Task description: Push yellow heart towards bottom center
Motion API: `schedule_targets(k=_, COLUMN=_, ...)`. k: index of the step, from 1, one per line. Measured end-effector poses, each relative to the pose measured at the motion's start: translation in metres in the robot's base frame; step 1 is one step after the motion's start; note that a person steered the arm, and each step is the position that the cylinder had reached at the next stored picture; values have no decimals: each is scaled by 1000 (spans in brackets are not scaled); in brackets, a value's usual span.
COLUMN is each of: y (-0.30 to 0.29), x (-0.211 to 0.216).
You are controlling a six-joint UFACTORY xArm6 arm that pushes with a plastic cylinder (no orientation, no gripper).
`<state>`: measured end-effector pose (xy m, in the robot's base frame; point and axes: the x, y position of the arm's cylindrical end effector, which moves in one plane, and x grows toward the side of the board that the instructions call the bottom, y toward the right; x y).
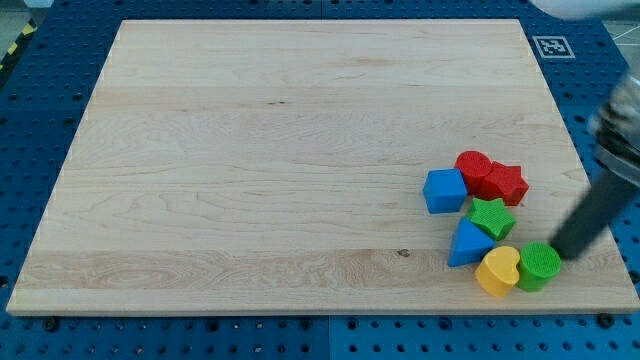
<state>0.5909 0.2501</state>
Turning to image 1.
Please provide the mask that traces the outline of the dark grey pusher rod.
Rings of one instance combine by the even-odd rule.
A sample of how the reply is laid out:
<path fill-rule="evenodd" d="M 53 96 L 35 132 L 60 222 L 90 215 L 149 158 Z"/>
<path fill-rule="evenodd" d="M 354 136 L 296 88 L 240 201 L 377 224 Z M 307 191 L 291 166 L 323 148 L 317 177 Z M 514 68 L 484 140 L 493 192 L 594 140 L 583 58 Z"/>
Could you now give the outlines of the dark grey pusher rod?
<path fill-rule="evenodd" d="M 549 245 L 562 259 L 575 260 L 592 247 L 608 224 L 639 193 L 639 176 L 604 169 L 551 236 Z"/>

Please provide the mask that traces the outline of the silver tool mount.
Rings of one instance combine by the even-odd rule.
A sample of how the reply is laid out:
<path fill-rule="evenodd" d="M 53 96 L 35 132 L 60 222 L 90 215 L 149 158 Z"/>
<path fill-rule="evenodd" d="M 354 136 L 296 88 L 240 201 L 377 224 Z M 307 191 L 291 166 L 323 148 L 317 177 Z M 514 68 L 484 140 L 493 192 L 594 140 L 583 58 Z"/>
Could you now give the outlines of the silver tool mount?
<path fill-rule="evenodd" d="M 596 159 L 623 180 L 639 186 L 639 75 L 628 72 L 589 120 Z"/>

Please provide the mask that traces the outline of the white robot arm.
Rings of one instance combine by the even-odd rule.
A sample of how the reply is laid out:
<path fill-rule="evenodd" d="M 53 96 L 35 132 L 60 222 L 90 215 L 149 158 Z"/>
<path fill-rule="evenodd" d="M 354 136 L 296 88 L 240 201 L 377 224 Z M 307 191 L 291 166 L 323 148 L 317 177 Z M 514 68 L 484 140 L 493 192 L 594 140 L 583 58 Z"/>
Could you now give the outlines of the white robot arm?
<path fill-rule="evenodd" d="M 635 0 L 535 0 L 544 13 L 563 20 L 608 16 Z M 639 193 L 639 60 L 632 60 L 608 98 L 589 120 L 597 140 L 594 158 L 603 166 L 549 241 L 563 259 L 579 258 Z"/>

